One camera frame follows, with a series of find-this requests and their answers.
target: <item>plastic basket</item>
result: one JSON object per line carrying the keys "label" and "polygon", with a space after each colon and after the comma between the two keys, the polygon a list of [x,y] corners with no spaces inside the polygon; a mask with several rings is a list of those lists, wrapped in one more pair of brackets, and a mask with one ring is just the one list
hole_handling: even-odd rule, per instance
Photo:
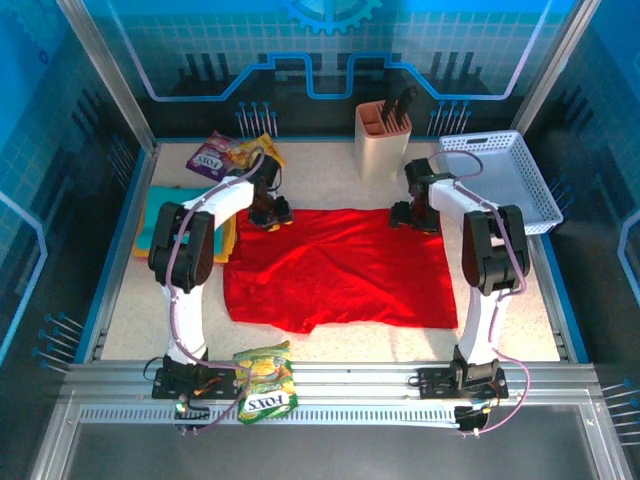
{"label": "plastic basket", "polygon": [[[466,150],[480,157],[484,163],[482,174],[461,183],[498,205],[520,207],[527,235],[546,233],[562,222],[562,213],[519,132],[441,137],[440,147],[443,151]],[[441,172],[454,175],[478,171],[473,158],[459,153],[440,155],[438,167]]]}

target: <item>foxs logo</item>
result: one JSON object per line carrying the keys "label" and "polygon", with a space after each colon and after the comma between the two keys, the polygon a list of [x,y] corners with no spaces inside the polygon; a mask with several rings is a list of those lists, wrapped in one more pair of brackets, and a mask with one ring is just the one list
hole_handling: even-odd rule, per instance
{"label": "foxs logo", "polygon": [[244,410],[247,413],[255,413],[267,408],[280,407],[289,404],[289,394],[282,390],[269,393],[254,394],[247,397]]}
{"label": "foxs logo", "polygon": [[194,159],[197,165],[203,165],[211,170],[218,171],[222,168],[223,163],[218,157],[212,157],[211,155],[200,154]]}

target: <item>blue cloth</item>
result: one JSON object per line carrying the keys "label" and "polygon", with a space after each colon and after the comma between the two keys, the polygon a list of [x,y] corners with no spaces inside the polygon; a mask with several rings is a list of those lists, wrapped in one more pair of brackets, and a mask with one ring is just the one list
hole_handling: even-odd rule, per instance
{"label": "blue cloth", "polygon": [[[144,224],[142,231],[136,240],[136,247],[148,251],[151,248],[153,231],[156,227],[160,207],[166,202],[183,203],[202,195],[209,188],[175,188],[175,187],[151,187],[147,196],[147,204],[144,211]],[[222,226],[218,227],[213,236],[214,254],[222,253]]]}

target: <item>snack bag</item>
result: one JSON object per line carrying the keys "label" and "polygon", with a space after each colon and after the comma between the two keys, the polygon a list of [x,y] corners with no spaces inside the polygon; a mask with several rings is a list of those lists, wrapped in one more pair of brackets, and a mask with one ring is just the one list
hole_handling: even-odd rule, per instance
{"label": "snack bag", "polygon": [[238,146],[239,143],[233,138],[213,132],[187,161],[187,168],[219,182],[230,170],[236,168],[227,150]]}
{"label": "snack bag", "polygon": [[281,166],[284,167],[287,164],[287,162],[284,161],[284,158],[282,158],[282,156],[280,156],[280,154],[276,150],[276,147],[273,144],[273,140],[271,140],[271,137],[268,133],[265,133],[253,140],[249,140],[248,142],[243,143],[240,146],[232,147],[229,150],[229,156],[231,157],[233,163],[235,163],[242,169],[247,169],[251,166],[251,159],[249,158],[249,154],[256,147],[262,147],[264,149],[265,155],[269,155],[270,157],[275,158]]}
{"label": "snack bag", "polygon": [[[238,404],[238,420],[242,423],[281,418],[298,406],[289,342],[236,353],[233,361],[251,368],[249,387]],[[247,374],[237,370],[236,376],[239,387],[244,388]]]}

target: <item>red cloth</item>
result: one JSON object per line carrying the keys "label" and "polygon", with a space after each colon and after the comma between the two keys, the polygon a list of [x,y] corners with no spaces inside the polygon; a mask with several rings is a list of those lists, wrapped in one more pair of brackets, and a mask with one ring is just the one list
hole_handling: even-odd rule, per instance
{"label": "red cloth", "polygon": [[442,236],[389,227],[389,210],[297,210],[276,232],[238,214],[238,243],[224,267],[236,322],[296,333],[373,320],[456,328]]}

